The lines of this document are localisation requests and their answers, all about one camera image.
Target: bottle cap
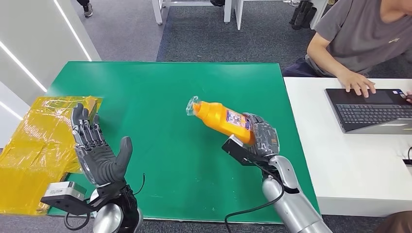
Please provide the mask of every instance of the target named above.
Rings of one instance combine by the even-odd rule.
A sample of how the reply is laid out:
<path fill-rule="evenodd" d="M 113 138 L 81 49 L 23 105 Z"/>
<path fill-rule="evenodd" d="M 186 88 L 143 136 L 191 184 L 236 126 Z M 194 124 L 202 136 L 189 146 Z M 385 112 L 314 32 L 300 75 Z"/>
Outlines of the bottle cap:
<path fill-rule="evenodd" d="M 188 116 L 196 115 L 200 110 L 200 99 L 198 96 L 193 96 L 190 100 L 188 105 L 186 106 L 186 114 Z"/>

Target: white wall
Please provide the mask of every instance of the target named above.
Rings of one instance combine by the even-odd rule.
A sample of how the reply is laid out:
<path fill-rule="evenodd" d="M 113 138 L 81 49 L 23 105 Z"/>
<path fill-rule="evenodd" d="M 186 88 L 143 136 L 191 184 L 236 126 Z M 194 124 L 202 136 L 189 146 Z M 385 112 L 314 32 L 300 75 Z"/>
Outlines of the white wall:
<path fill-rule="evenodd" d="M 92 60 L 100 57 L 69 0 L 57 0 Z M 87 61 L 53 0 L 0 0 L 0 41 L 46 88 L 67 61 Z M 0 49 L 0 82 L 28 105 L 44 92 Z"/>
<path fill-rule="evenodd" d="M 0 82 L 0 102 L 11 108 L 20 117 L 24 117 L 30 108 L 2 82 Z M 0 104 L 0 148 L 4 148 L 19 123 L 20 119 Z"/>

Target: robotic thumb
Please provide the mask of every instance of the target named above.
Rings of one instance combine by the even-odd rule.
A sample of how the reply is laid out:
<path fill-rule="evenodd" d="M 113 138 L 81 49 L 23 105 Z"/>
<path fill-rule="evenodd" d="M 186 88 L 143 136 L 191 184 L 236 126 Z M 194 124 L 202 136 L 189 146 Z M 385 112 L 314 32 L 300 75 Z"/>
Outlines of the robotic thumb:
<path fill-rule="evenodd" d="M 130 157 L 132 156 L 133 146 L 132 140 L 129 137 L 123 137 L 120 141 L 120 151 L 116 158 L 116 165 L 119 169 L 126 171 L 129 164 Z"/>

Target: human hand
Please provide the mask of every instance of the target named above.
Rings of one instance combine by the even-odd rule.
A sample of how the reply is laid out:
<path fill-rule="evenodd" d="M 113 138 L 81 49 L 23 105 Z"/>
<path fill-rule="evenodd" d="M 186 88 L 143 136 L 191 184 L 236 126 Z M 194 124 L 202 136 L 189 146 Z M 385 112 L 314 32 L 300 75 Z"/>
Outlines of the human hand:
<path fill-rule="evenodd" d="M 373 94 L 376 93 L 375 83 L 367 79 L 365 76 L 355 73 L 350 70 L 346 70 L 336 76 L 338 80 L 345 86 L 346 92 L 350 92 L 350 89 L 354 89 L 355 93 L 360 96 L 363 93 L 365 98 L 369 97 L 368 87 Z"/>
<path fill-rule="evenodd" d="M 406 92 L 406 95 L 408 96 L 408 95 L 412 95 L 412 92 L 411 91 L 407 91 Z M 408 98 L 406 98 L 406 101 L 408 101 L 409 103 L 412 103 L 412 100 L 410 100 L 410 99 L 408 99 Z"/>
<path fill-rule="evenodd" d="M 83 173 L 97 186 L 123 180 L 132 156 L 132 140 L 129 137 L 121 139 L 120 152 L 116 157 L 103 137 L 99 116 L 95 115 L 90 122 L 88 114 L 89 111 L 78 103 L 70 118 L 76 142 L 74 150 Z"/>

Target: yellow plastic sheet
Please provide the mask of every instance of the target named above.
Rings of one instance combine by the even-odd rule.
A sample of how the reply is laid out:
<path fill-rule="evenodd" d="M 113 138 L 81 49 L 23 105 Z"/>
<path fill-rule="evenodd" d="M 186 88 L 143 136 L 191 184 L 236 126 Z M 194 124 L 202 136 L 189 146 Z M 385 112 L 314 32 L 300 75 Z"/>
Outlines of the yellow plastic sheet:
<path fill-rule="evenodd" d="M 0 154 L 0 213 L 44 215 L 47 185 L 78 172 L 70 114 L 81 102 L 96 111 L 96 97 L 39 97 Z"/>

